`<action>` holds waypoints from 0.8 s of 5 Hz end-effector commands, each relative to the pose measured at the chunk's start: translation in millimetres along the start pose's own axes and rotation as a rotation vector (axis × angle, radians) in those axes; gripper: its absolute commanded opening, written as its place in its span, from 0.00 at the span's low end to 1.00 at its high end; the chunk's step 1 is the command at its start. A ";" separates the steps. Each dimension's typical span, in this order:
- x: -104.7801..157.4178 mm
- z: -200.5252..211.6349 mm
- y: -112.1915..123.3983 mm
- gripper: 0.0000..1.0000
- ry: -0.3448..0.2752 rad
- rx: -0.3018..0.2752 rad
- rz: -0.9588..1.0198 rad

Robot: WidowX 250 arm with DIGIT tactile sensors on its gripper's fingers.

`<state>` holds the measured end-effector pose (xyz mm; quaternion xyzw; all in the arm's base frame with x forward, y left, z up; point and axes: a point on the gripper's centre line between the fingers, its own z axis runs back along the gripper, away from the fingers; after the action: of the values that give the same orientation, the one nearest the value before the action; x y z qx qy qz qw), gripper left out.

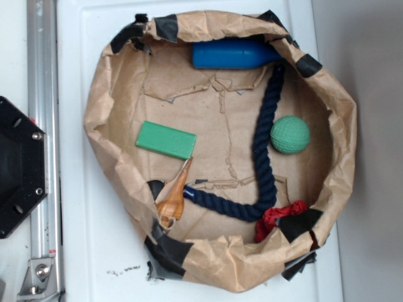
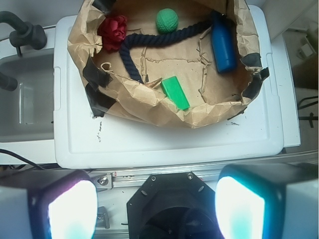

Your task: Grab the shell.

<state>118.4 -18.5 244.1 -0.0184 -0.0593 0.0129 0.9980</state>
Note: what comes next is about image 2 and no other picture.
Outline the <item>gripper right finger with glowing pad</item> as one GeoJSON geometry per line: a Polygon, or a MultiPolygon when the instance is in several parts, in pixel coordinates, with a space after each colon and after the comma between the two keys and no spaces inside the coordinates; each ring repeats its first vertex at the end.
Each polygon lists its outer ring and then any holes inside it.
{"type": "Polygon", "coordinates": [[[215,212],[226,239],[317,239],[319,167],[226,165],[216,184],[215,212]]]}

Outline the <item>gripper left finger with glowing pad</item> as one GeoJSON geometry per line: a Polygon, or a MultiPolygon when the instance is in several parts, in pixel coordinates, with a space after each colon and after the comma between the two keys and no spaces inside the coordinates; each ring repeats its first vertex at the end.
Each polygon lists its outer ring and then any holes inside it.
{"type": "Polygon", "coordinates": [[[91,239],[97,190],[84,170],[23,170],[0,174],[2,239],[91,239]]]}

